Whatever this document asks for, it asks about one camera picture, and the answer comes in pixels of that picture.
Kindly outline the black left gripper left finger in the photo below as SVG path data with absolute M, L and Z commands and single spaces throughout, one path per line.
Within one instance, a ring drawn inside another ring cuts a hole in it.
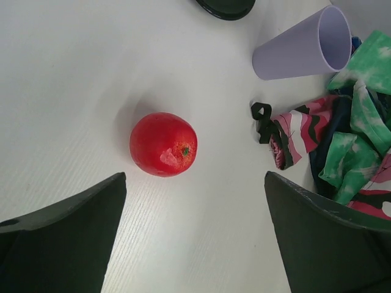
M 126 175 L 1 222 L 1 292 L 100 292 L 126 199 Z

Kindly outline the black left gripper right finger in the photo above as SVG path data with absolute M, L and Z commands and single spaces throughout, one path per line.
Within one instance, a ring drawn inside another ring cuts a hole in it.
M 291 292 L 390 292 L 390 221 L 275 172 L 265 193 Z

